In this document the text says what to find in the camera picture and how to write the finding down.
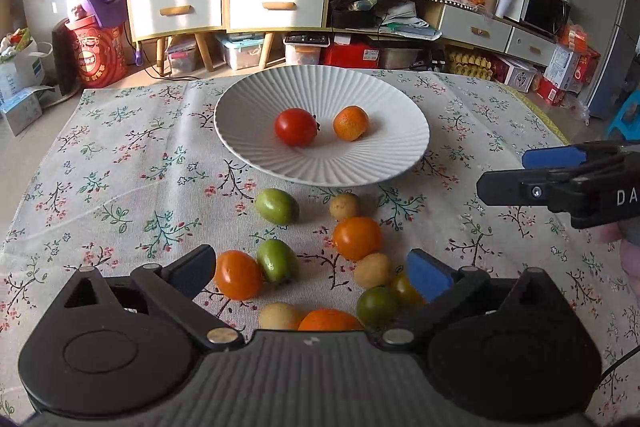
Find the floral tablecloth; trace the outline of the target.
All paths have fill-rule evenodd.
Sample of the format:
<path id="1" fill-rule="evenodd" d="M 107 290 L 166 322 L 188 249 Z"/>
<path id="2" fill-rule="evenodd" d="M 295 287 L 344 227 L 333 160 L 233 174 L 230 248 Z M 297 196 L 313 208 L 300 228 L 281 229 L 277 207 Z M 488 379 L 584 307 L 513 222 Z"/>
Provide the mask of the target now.
<path id="1" fill-rule="evenodd" d="M 540 208 L 489 208 L 475 183 L 512 169 L 531 148 L 560 138 L 520 98 L 493 83 L 445 74 L 381 72 L 422 109 L 425 155 L 405 176 L 360 187 L 396 270 L 420 248 L 447 265 L 514 277 L 545 269 L 590 332 L 608 376 L 590 415 L 612 423 L 639 410 L 639 305 L 614 244 L 574 231 Z M 20 202 L 1 247 L 1 412 L 32 408 L 17 375 L 26 338 L 68 278 L 84 265 L 104 275 L 162 265 L 200 244 L 254 254 L 268 239 L 296 252 L 300 280 L 239 303 L 215 287 L 198 295 L 210 313 L 250 333 L 271 301 L 309 310 L 355 309 L 352 265 L 332 244 L 327 187 L 271 178 L 218 139 L 214 113 L 223 79 L 88 91 L 41 117 L 1 157 L 1 199 Z M 255 208 L 265 188 L 292 195 L 299 217 L 274 225 Z"/>

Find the white cardboard box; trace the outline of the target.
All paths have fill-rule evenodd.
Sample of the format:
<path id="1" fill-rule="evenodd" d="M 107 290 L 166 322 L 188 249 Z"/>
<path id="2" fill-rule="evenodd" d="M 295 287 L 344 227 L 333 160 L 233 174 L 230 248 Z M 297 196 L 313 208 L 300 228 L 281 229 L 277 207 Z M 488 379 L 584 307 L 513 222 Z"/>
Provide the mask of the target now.
<path id="1" fill-rule="evenodd" d="M 1 102 L 13 98 L 18 92 L 32 86 L 40 86 L 44 79 L 38 44 L 32 40 L 24 50 L 1 64 Z"/>

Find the tan longan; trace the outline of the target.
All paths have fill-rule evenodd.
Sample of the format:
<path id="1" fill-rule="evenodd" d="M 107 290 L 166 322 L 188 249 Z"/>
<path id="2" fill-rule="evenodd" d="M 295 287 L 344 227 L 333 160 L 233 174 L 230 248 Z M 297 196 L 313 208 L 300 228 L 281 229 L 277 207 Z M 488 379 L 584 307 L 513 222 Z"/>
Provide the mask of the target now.
<path id="1" fill-rule="evenodd" d="M 359 198 L 349 193 L 335 195 L 329 202 L 329 212 L 337 222 L 358 217 L 361 213 Z"/>
<path id="2" fill-rule="evenodd" d="M 386 254 L 373 253 L 357 262 L 354 282 L 363 289 L 384 286 L 392 278 L 392 264 Z"/>
<path id="3" fill-rule="evenodd" d="M 260 329 L 274 331 L 296 331 L 304 314 L 296 306 L 288 303 L 268 303 L 258 313 Z"/>

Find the large red tomato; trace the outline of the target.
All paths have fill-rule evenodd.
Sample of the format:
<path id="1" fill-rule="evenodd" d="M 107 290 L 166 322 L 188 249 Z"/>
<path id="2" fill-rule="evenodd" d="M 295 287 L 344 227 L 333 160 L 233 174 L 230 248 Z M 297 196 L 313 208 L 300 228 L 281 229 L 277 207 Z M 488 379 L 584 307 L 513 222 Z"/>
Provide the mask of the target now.
<path id="1" fill-rule="evenodd" d="M 314 115 L 301 108 L 285 109 L 273 125 L 277 137 L 289 147 L 306 147 L 318 134 L 319 125 Z"/>

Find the small orange mandarin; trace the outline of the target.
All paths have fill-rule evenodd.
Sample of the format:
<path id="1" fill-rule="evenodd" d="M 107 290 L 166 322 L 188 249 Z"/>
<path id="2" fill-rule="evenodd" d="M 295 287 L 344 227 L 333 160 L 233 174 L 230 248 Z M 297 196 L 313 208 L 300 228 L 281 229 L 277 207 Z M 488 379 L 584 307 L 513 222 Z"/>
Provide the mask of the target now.
<path id="1" fill-rule="evenodd" d="M 368 131 L 369 116 L 359 106 L 347 106 L 334 117 L 332 126 L 338 139 L 356 141 Z"/>

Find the green fruit near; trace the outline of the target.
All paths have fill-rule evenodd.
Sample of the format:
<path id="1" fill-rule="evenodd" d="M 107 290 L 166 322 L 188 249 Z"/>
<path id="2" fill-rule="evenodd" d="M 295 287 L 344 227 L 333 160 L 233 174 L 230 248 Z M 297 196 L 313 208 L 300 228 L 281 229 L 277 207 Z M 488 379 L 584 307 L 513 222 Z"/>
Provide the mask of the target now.
<path id="1" fill-rule="evenodd" d="M 298 277 L 298 263 L 292 248 L 280 239 L 268 239 L 257 248 L 257 261 L 266 280 L 274 285 L 294 281 Z"/>

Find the dark green tomato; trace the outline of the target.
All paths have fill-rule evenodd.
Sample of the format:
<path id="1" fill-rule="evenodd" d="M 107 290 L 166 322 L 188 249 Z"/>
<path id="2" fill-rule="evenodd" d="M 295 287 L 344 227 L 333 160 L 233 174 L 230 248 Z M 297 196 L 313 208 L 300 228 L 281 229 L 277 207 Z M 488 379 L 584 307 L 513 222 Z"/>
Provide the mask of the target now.
<path id="1" fill-rule="evenodd" d="M 356 304 L 360 322 L 368 329 L 382 329 L 398 317 L 399 300 L 386 286 L 376 286 L 363 291 Z"/>

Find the white microwave oven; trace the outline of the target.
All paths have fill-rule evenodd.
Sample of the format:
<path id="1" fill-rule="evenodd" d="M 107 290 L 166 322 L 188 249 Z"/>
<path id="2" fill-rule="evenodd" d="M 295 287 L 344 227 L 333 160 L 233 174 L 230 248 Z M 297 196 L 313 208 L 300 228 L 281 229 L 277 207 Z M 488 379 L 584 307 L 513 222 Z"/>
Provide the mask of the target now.
<path id="1" fill-rule="evenodd" d="M 566 25 L 569 15 L 570 4 L 565 0 L 511 0 L 503 17 L 555 37 Z"/>

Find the low tv cabinet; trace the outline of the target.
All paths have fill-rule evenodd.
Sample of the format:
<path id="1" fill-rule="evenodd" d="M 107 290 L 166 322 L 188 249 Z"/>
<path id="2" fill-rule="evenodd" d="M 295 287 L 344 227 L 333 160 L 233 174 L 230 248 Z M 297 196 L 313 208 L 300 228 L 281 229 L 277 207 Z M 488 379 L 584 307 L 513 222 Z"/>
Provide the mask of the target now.
<path id="1" fill-rule="evenodd" d="M 375 15 L 370 27 L 364 27 L 362 24 L 349 27 L 344 23 L 337 23 L 334 10 L 341 4 L 345 5 L 349 0 L 326 1 L 328 2 L 326 26 L 329 30 L 363 34 L 377 39 L 401 37 L 399 34 L 382 29 L 379 15 Z M 552 59 L 553 40 L 510 20 L 487 15 L 469 5 L 449 0 L 378 0 L 378 4 L 373 9 L 380 10 L 386 16 L 393 8 L 407 1 L 412 2 L 416 7 L 416 17 L 427 22 L 428 26 L 439 33 L 440 43 L 479 48 L 518 58 L 540 67 L 547 66 Z"/>

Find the green fruit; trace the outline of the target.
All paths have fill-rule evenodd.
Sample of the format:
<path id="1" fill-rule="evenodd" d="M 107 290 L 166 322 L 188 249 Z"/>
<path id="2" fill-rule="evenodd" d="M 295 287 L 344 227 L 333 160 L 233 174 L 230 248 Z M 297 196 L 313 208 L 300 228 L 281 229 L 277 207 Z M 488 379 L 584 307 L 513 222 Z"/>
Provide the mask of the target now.
<path id="1" fill-rule="evenodd" d="M 257 248 L 257 261 L 266 280 L 274 285 L 294 281 L 298 277 L 298 263 L 292 248 L 280 239 L 268 239 Z"/>
<path id="2" fill-rule="evenodd" d="M 296 199 L 278 188 L 265 188 L 255 200 L 257 212 L 274 225 L 292 225 L 299 217 Z"/>

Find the red drum box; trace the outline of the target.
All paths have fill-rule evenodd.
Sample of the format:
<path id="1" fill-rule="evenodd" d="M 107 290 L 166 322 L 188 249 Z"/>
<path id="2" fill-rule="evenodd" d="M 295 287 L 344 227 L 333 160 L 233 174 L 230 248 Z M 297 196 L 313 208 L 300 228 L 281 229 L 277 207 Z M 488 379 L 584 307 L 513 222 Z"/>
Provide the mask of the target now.
<path id="1" fill-rule="evenodd" d="M 65 24 L 72 34 L 72 50 L 79 79 L 87 89 L 102 89 L 124 78 L 127 70 L 122 28 L 101 27 L 94 15 Z"/>

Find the green fruit far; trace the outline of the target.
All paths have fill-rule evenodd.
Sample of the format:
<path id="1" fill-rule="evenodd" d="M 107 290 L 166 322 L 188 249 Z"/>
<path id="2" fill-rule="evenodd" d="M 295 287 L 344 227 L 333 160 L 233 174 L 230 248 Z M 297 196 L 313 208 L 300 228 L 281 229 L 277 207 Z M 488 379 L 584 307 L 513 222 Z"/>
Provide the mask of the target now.
<path id="1" fill-rule="evenodd" d="M 292 225 L 299 217 L 296 199 L 278 188 L 265 188 L 255 200 L 257 212 L 274 225 Z"/>

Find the white ribbed plate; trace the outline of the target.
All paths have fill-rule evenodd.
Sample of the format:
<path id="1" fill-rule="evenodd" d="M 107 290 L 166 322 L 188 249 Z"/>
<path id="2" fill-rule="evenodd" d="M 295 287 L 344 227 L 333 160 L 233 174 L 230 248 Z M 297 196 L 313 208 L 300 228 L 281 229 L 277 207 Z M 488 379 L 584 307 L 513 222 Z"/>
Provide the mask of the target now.
<path id="1" fill-rule="evenodd" d="M 369 129 L 356 141 L 333 130 L 340 110 L 358 106 Z M 306 110 L 319 130 L 304 147 L 286 145 L 274 124 L 287 109 Z M 387 181 L 426 152 L 431 132 L 419 106 L 391 84 L 359 70 L 286 66 L 233 83 L 220 96 L 214 124 L 220 141 L 240 161 L 278 179 L 324 187 Z"/>

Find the orange tomato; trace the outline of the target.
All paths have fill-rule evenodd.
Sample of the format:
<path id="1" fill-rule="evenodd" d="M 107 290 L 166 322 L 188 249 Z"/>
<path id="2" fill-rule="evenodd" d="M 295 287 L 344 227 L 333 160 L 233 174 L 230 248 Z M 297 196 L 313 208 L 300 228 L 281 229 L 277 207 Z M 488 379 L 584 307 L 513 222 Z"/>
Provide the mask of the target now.
<path id="1" fill-rule="evenodd" d="M 378 222 L 369 217 L 351 217 L 340 222 L 332 234 L 337 254 L 358 262 L 383 247 L 383 234 Z"/>
<path id="2" fill-rule="evenodd" d="M 214 282 L 227 298 L 246 301 L 259 295 L 262 272 L 255 259 L 243 251 L 224 251 L 216 258 Z"/>

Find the large orange mandarin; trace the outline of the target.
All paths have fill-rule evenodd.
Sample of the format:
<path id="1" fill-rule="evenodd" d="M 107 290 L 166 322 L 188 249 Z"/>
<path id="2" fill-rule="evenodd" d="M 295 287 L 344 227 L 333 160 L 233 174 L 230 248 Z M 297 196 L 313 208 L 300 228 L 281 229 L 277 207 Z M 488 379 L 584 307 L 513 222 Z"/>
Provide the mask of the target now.
<path id="1" fill-rule="evenodd" d="M 362 331 L 357 317 L 337 309 L 318 309 L 307 313 L 298 325 L 299 331 L 349 332 Z"/>

